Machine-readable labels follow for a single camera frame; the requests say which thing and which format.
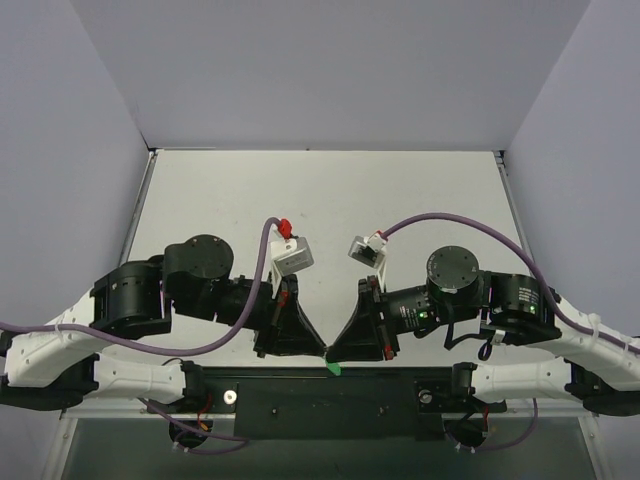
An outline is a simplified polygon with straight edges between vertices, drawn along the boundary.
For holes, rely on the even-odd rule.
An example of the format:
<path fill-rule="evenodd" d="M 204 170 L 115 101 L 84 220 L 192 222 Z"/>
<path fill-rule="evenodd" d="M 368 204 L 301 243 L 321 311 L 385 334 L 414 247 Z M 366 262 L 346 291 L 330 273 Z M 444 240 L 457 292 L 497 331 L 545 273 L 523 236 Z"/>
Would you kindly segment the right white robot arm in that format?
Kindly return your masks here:
<path fill-rule="evenodd" d="M 486 271 L 459 246 L 436 250 L 424 284 L 389 291 L 379 275 L 358 283 L 356 307 L 326 352 L 330 363 L 389 361 L 398 337 L 446 330 L 444 347 L 482 346 L 478 362 L 451 369 L 449 402 L 550 398 L 575 401 L 599 415 L 639 412 L 639 340 L 577 310 L 532 276 Z"/>

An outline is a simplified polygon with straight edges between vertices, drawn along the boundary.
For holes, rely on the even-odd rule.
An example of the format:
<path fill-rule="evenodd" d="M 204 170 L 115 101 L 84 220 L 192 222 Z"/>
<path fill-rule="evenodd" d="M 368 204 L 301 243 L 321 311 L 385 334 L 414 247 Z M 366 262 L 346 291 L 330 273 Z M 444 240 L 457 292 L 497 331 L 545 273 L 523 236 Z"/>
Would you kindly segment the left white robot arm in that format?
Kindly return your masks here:
<path fill-rule="evenodd" d="M 173 314 L 234 326 L 252 282 L 231 278 L 234 254 L 223 239 L 198 235 L 161 255 L 131 261 L 98 280 L 45 332 L 3 331 L 1 402 L 64 410 L 88 398 L 144 398 L 177 411 L 206 407 L 212 393 L 202 366 L 175 355 L 170 365 L 128 363 L 104 355 L 106 333 L 140 340 L 168 334 Z"/>

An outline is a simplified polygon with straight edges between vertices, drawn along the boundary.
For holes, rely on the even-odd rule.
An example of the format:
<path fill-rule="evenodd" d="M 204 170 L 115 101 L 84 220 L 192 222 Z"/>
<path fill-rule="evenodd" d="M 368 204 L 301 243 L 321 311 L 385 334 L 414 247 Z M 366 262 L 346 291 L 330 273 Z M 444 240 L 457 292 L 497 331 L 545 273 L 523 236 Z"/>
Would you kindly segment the green key tag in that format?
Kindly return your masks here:
<path fill-rule="evenodd" d="M 326 356 L 324 360 L 325 360 L 326 368 L 329 370 L 329 372 L 332 375 L 336 377 L 339 377 L 342 375 L 342 367 L 338 361 L 331 359 L 329 356 Z"/>

